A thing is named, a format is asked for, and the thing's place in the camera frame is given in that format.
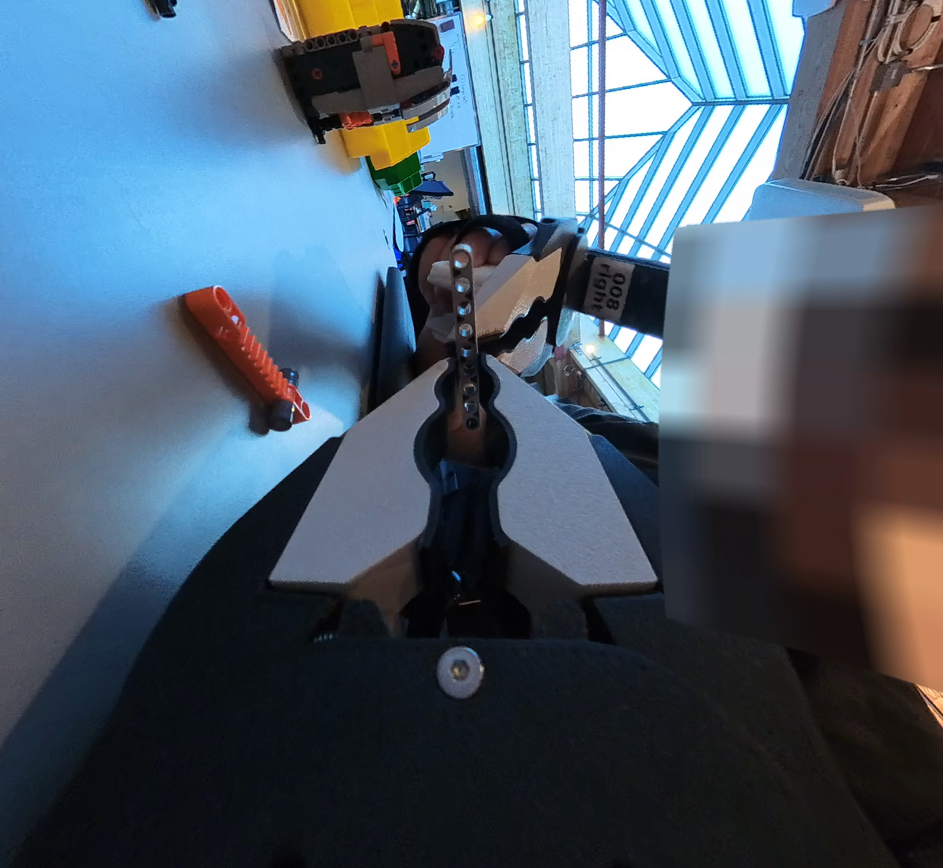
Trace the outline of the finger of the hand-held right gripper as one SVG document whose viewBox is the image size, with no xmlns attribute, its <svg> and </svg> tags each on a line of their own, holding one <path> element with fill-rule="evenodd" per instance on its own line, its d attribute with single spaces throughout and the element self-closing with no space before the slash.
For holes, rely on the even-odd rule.
<svg viewBox="0 0 943 868">
<path fill-rule="evenodd" d="M 537 298 L 504 332 L 487 335 L 487 353 L 520 377 L 533 377 L 556 347 L 558 310 Z"/>
<path fill-rule="evenodd" d="M 561 271 L 563 249 L 541 260 L 511 253 L 498 265 L 477 269 L 477 335 L 498 337 L 524 318 L 538 301 L 548 302 Z"/>
</svg>

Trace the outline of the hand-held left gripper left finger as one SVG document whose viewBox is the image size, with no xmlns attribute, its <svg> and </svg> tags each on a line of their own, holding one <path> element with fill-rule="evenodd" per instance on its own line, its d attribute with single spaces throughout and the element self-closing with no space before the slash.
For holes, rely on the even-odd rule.
<svg viewBox="0 0 943 868">
<path fill-rule="evenodd" d="M 402 633 L 433 494 L 416 444 L 444 413 L 451 372 L 448 359 L 434 364 L 344 435 L 269 576 L 274 588 L 369 600 Z"/>
</svg>

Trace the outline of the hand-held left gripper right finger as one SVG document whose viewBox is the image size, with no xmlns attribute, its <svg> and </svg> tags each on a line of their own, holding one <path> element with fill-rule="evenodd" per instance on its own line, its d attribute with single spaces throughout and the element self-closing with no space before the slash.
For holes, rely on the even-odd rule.
<svg viewBox="0 0 943 868">
<path fill-rule="evenodd" d="M 485 370 L 508 442 L 490 500 L 503 588 L 530 637 L 566 638 L 586 602 L 653 593 L 656 573 L 589 433 L 497 359 Z"/>
</svg>

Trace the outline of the grey perforated toy beam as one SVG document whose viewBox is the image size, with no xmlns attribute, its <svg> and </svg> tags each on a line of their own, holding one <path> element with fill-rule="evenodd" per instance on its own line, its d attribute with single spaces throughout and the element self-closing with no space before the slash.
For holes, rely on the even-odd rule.
<svg viewBox="0 0 943 868">
<path fill-rule="evenodd" d="M 482 411 L 472 248 L 457 243 L 448 265 L 454 314 L 455 407 L 463 429 L 477 432 L 482 425 Z"/>
</svg>

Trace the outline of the grey desk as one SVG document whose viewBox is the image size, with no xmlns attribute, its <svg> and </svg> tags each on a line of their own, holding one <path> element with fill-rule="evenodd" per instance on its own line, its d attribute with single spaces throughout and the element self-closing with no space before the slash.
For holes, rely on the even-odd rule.
<svg viewBox="0 0 943 868">
<path fill-rule="evenodd" d="M 2 733 L 111 702 L 162 602 L 360 408 L 391 210 L 315 146 L 269 0 L 2 0 Z M 183 295 L 223 287 L 310 420 Z"/>
</svg>

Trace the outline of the person's right hand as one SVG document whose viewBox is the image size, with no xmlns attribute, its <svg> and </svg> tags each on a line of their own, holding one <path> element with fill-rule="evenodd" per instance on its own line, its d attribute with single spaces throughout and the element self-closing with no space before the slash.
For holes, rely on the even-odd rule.
<svg viewBox="0 0 943 868">
<path fill-rule="evenodd" d="M 504 215 L 440 223 L 423 234 L 405 275 L 416 339 L 412 359 L 415 376 L 447 357 L 446 344 L 437 337 L 433 321 L 452 314 L 453 294 L 446 267 L 454 246 L 463 244 L 470 248 L 474 269 L 495 267 L 529 243 L 535 234 L 535 221 Z"/>
</svg>

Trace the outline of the person's dark clothing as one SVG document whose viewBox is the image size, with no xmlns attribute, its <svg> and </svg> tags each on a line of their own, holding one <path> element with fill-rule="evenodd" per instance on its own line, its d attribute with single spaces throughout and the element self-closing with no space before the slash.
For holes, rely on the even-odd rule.
<svg viewBox="0 0 943 868">
<path fill-rule="evenodd" d="M 582 406 L 554 395 L 548 401 L 586 431 L 601 436 L 655 486 L 659 485 L 659 425 Z"/>
</svg>

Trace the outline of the green plastic bin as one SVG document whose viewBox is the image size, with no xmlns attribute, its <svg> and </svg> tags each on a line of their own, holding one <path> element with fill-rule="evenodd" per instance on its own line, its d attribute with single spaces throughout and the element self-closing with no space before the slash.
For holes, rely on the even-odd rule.
<svg viewBox="0 0 943 868">
<path fill-rule="evenodd" d="M 367 157 L 368 169 L 374 185 L 395 196 L 407 196 L 423 184 L 423 166 L 418 152 L 414 152 L 389 167 L 375 167 Z"/>
</svg>

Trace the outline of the red hanging pole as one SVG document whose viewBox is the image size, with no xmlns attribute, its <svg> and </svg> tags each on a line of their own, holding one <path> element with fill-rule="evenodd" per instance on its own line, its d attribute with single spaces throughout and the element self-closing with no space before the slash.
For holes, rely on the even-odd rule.
<svg viewBox="0 0 943 868">
<path fill-rule="evenodd" d="M 597 151 L 597 250 L 606 251 L 606 124 L 607 124 L 607 2 L 597 0 L 597 117 L 598 117 L 598 151 Z"/>
</svg>

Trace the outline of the orange toothed toy piece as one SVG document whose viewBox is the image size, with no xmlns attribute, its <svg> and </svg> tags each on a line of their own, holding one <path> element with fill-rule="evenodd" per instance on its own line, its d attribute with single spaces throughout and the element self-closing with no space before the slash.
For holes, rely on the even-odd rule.
<svg viewBox="0 0 943 868">
<path fill-rule="evenodd" d="M 299 390 L 298 371 L 274 361 L 223 287 L 212 285 L 188 292 L 183 295 L 183 305 L 260 399 L 268 429 L 286 432 L 310 420 L 310 407 Z"/>
</svg>

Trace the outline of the partly built toy model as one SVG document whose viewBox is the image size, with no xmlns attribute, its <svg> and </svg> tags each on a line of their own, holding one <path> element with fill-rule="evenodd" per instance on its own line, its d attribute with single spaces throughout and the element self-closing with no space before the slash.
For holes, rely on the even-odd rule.
<svg viewBox="0 0 943 868">
<path fill-rule="evenodd" d="M 426 130 L 448 114 L 454 95 L 452 58 L 431 21 L 340 29 L 289 43 L 277 55 L 318 144 L 332 131 L 395 122 L 408 133 Z"/>
</svg>

